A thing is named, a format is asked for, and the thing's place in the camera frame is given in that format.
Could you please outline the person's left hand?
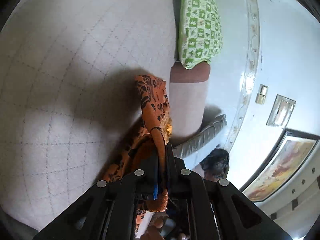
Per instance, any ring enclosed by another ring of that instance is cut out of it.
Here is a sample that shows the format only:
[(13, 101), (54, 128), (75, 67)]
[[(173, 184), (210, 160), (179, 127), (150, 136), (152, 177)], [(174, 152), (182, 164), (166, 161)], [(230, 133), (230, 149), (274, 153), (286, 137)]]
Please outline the person's left hand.
[(140, 236), (144, 240), (183, 240), (190, 239), (190, 236), (182, 231), (176, 222), (169, 217), (157, 218), (154, 223)]

